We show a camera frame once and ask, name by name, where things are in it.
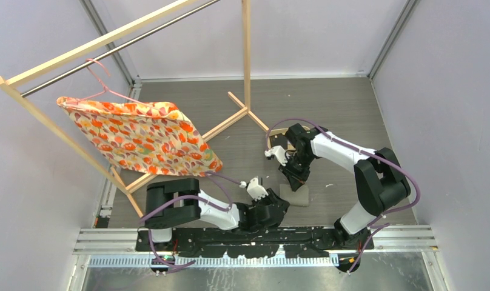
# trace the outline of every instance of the floral cloth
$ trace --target floral cloth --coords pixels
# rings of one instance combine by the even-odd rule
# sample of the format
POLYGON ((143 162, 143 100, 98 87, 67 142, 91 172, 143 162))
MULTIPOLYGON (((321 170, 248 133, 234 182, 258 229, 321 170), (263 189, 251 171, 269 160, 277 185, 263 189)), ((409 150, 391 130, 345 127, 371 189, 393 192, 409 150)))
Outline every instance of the floral cloth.
POLYGON ((56 102, 114 166, 142 173, 204 176, 222 162, 174 103, 56 102))

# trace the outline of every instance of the white connector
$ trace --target white connector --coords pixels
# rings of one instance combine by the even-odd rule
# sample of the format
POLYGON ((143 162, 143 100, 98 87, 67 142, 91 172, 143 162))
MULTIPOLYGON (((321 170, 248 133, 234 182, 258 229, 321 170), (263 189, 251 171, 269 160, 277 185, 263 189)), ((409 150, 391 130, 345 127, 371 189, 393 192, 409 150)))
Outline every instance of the white connector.
POLYGON ((247 186, 247 192, 255 201, 259 201, 261 198, 268 196, 266 189, 260 185, 260 180, 258 177, 254 177, 254 179, 250 180, 250 183, 247 186))
POLYGON ((275 147, 272 147, 271 149, 264 151, 264 155, 267 158, 270 158, 271 156, 275 156, 277 161, 279 161, 279 163, 283 166, 286 166, 286 163, 288 163, 288 160, 286 159, 286 151, 280 145, 276 145, 275 147))

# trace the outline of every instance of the robotic hand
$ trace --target robotic hand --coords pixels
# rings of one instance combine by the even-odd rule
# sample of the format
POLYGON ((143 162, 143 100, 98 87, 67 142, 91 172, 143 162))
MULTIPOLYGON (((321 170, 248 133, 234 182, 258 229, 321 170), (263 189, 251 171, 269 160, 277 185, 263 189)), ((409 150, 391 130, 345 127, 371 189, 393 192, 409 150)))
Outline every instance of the robotic hand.
MULTIPOLYGON (((233 203, 231 209, 226 212, 196 199, 183 200, 179 207, 168 206, 146 220, 145 227, 152 230, 152 240, 155 243, 170 241, 172 227, 198 219, 214 224, 221 230, 237 233, 252 233, 259 229, 277 227, 290 204, 279 198, 272 189, 265 189, 261 184, 262 181, 258 177, 246 184, 252 205, 233 203)), ((222 208, 229 206, 228 203, 217 200, 201 190, 197 179, 186 178, 148 185, 146 213, 172 200, 175 193, 179 196, 196 195, 222 208)))
MULTIPOLYGON (((333 140, 344 141, 399 165, 391 149, 366 149, 340 139, 327 129, 323 130, 333 140)), ((279 161, 279 170, 286 176, 293 191, 307 181, 309 166, 314 159, 328 159, 355 175, 359 201, 334 224, 334 236, 340 244, 354 239, 355 234, 364 230, 376 217, 408 197, 411 192, 404 175, 374 158, 331 141, 316 128, 306 131, 300 124, 295 124, 288 128, 285 137, 295 147, 293 154, 288 155, 278 145, 267 150, 265 155, 279 161)))

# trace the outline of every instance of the wooden clothes rack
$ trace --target wooden clothes rack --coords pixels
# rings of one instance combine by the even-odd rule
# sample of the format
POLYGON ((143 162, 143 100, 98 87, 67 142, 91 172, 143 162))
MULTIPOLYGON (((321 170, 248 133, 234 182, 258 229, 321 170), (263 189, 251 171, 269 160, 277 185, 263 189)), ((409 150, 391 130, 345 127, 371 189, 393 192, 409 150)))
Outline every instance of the wooden clothes rack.
MULTIPOLYGON (((23 108, 27 109, 37 120, 43 123, 47 128, 49 128, 55 135, 61 138, 64 142, 66 142, 71 148, 75 150, 77 154, 82 156, 89 164, 94 166, 99 172, 101 172, 109 181, 111 181, 117 188, 122 191, 127 198, 129 199, 131 205, 136 210, 136 213, 139 216, 143 216, 143 212, 140 207, 136 203, 136 200, 132 196, 132 194, 138 190, 140 187, 144 186, 148 182, 150 182, 156 175, 154 174, 143 174, 136 181, 132 182, 129 185, 125 185, 121 177, 118 175, 118 172, 114 167, 111 167, 111 173, 106 170, 106 168, 100 164, 95 158, 90 156, 86 150, 84 150, 76 141, 72 139, 65 131, 63 131, 56 123, 54 123, 44 112, 40 111, 33 103, 31 103, 26 97, 40 91, 43 88, 46 88, 59 80, 62 80, 75 72, 78 72, 92 64, 93 61, 86 61, 85 63, 66 71, 65 73, 58 75, 47 82, 42 83, 41 85, 36 86, 35 88, 30 89, 27 92, 21 93, 17 90, 17 88, 23 84, 28 83, 31 80, 34 80, 48 72, 51 72, 54 69, 57 69, 65 64, 72 62, 74 59, 82 57, 100 47, 105 46, 106 44, 116 41, 142 27, 147 24, 156 21, 157 19, 166 16, 172 12, 175 12, 191 3, 194 3, 196 0, 177 0, 169 5, 166 5, 148 15, 145 15, 137 20, 134 20, 118 29, 113 30, 105 35, 102 35, 80 47, 74 48, 73 50, 64 53, 56 58, 51 59, 41 65, 38 65, 20 75, 14 76, 10 79, 4 79, 0 76, 0 89, 2 89, 6 94, 11 96, 16 102, 23 106, 23 108)), ((112 55, 133 43, 136 43, 216 2, 219 0, 211 0, 159 27, 156 27, 148 32, 143 33, 111 50, 99 55, 96 58, 93 58, 95 61, 99 61, 107 56, 112 55)), ((203 139, 208 141, 221 133, 223 130, 243 118, 244 116, 250 116, 265 132, 268 130, 268 127, 250 110, 250 0, 241 0, 241 11, 242 11, 242 22, 243 22, 243 76, 244 76, 244 101, 241 102, 233 93, 229 92, 229 98, 236 103, 241 109, 231 115, 229 118, 224 120, 222 123, 218 124, 213 129, 209 130, 206 134, 203 135, 203 139)))

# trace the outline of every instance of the silver hanging rail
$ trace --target silver hanging rail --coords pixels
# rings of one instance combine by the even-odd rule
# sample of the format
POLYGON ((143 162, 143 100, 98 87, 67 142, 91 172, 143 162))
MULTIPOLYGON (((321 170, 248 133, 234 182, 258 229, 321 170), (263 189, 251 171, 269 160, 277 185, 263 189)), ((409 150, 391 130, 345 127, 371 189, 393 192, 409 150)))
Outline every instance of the silver hanging rail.
MULTIPOLYGON (((184 19, 184 18, 186 18, 186 17, 188 17, 188 16, 196 13, 196 12, 199 12, 200 10, 202 10, 202 9, 208 7, 208 6, 213 5, 214 3, 218 2, 218 1, 220 1, 220 0, 211 0, 211 1, 209 1, 209 2, 207 2, 205 4, 203 4, 203 5, 195 8, 195 9, 189 11, 189 12, 186 12, 185 14, 183 14, 183 15, 177 17, 177 18, 174 18, 173 20, 171 20, 171 21, 169 21, 169 22, 167 22, 167 23, 165 23, 163 25, 160 25, 160 26, 158 26, 156 28, 153 28, 153 29, 149 30, 148 32, 143 33, 142 35, 139 35, 139 36, 137 36, 137 37, 135 37, 135 38, 133 38, 133 39, 131 39, 129 41, 126 41, 123 44, 121 44, 121 45, 113 48, 112 50, 108 50, 107 52, 105 52, 105 53, 103 53, 103 54, 101 54, 101 55, 99 55, 99 56, 97 56, 97 57, 95 57, 93 59, 96 60, 96 61, 100 61, 101 59, 104 59, 107 56, 110 56, 110 55, 112 55, 112 54, 114 54, 114 53, 116 53, 116 52, 118 52, 118 51, 120 51, 120 50, 122 50, 122 49, 124 49, 124 48, 126 48, 126 47, 128 47, 128 46, 130 46, 130 45, 132 45, 132 44, 134 44, 134 43, 136 43, 136 42, 138 42, 138 41, 140 41, 140 40, 148 37, 148 36, 150 36, 150 35, 153 35, 154 33, 158 32, 158 31, 160 31, 160 30, 162 30, 162 29, 164 29, 164 28, 166 28, 166 27, 168 27, 168 26, 170 26, 170 25, 172 25, 172 24, 174 24, 174 23, 176 23, 176 22, 178 22, 178 21, 180 21, 180 20, 182 20, 182 19, 184 19)), ((31 94, 34 94, 34 93, 40 91, 41 89, 47 88, 48 86, 54 84, 55 82, 58 82, 58 81, 60 81, 60 80, 62 80, 64 78, 66 78, 66 77, 74 74, 75 72, 78 72, 78 71, 80 71, 80 70, 82 70, 82 69, 84 69, 84 68, 86 68, 86 67, 88 67, 88 66, 90 66, 92 64, 94 64, 94 62, 92 62, 92 61, 86 61, 85 63, 83 63, 81 65, 78 65, 77 67, 75 67, 75 68, 73 68, 73 69, 71 69, 69 71, 66 71, 63 74, 58 75, 58 76, 56 76, 56 77, 48 80, 47 82, 44 82, 44 83, 42 83, 42 84, 40 84, 40 85, 38 85, 38 86, 30 89, 29 91, 26 91, 26 92, 22 93, 22 97, 25 98, 25 97, 27 97, 27 96, 29 96, 31 94)))

